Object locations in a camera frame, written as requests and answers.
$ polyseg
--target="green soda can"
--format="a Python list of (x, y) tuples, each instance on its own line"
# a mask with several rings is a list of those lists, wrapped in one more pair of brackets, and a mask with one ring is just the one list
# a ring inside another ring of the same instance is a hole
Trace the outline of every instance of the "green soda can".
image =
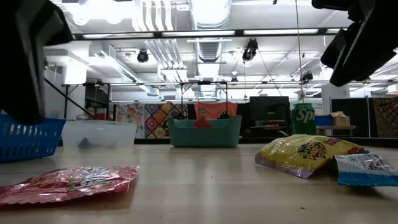
[(293, 134), (317, 134), (315, 109), (311, 103), (298, 103), (292, 110)]

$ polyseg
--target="table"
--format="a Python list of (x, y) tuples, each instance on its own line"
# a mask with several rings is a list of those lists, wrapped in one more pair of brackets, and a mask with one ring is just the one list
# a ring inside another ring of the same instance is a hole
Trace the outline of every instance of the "table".
[(320, 134), (326, 136), (326, 130), (349, 130), (349, 135), (353, 136), (353, 130), (356, 128), (355, 125), (349, 126), (317, 126), (317, 130), (320, 130)]
[[(0, 208), (1, 223), (396, 223), (398, 188), (353, 189), (254, 165), (263, 144), (234, 149), (58, 149), (53, 157), (0, 164), (7, 185), (70, 166), (140, 165), (129, 194), (66, 204)], [(398, 151), (366, 148), (398, 168)]]

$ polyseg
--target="black monitor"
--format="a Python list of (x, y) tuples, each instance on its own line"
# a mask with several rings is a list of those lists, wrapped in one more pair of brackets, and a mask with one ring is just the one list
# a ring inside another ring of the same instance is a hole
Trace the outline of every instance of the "black monitor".
[(253, 121), (287, 121), (289, 109), (288, 96), (250, 97), (250, 115)]

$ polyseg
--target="patterned fabric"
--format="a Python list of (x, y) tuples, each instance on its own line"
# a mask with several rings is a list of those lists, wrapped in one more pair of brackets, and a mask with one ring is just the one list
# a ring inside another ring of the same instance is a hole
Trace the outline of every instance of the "patterned fabric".
[[(188, 116), (187, 105), (182, 105), (183, 115)], [(168, 138), (169, 126), (167, 117), (176, 118), (181, 111), (181, 104), (171, 102), (164, 104), (117, 105), (116, 121), (136, 123), (136, 138)]]
[(379, 138), (398, 138), (398, 97), (373, 98)]

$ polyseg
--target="snack package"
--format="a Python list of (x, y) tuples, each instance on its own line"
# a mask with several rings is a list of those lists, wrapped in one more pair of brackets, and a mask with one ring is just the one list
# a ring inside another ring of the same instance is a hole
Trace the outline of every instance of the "snack package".
[(137, 175), (135, 167), (72, 167), (0, 187), (0, 205), (63, 202), (87, 195), (127, 192)]
[(341, 139), (295, 134), (264, 146), (255, 163), (307, 179), (334, 155), (365, 152), (361, 146)]
[(376, 154), (335, 156), (338, 183), (348, 186), (398, 186), (398, 172)]

